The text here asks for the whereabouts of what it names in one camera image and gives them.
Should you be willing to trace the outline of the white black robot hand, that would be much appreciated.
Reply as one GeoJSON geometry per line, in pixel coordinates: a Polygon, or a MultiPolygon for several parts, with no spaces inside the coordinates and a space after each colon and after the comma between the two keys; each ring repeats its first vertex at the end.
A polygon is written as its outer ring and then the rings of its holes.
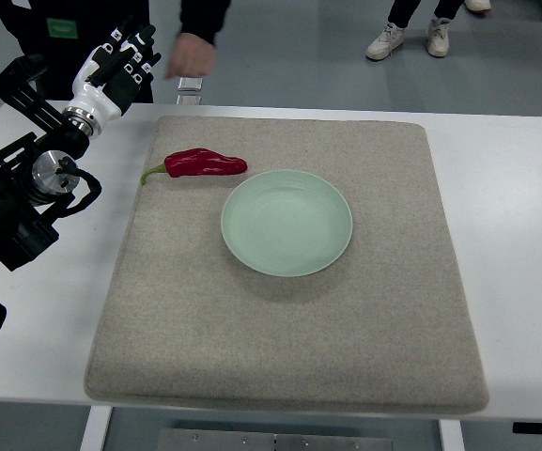
{"type": "Polygon", "coordinates": [[[128,17],[80,68],[63,116],[88,138],[97,138],[108,122],[124,116],[152,81],[152,68],[161,59],[152,51],[155,32],[153,25],[128,17]]]}

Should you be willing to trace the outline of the person's bare hand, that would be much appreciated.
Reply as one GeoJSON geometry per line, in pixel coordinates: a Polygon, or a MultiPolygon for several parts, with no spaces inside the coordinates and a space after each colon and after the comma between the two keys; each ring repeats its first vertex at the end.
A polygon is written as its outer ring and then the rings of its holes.
{"type": "Polygon", "coordinates": [[[175,40],[164,78],[202,78],[211,74],[216,60],[216,48],[190,33],[181,33],[175,40]]]}

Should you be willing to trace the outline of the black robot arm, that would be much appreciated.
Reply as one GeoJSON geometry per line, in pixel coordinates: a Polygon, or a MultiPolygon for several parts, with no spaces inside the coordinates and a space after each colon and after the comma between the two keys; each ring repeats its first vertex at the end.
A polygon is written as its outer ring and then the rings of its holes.
{"type": "Polygon", "coordinates": [[[56,220],[85,210],[101,194],[101,183],[76,163],[92,129],[55,110],[31,86],[45,70],[44,58],[32,54],[0,73],[0,98],[44,132],[30,132],[0,149],[0,262],[10,271],[58,240],[56,220]]]}

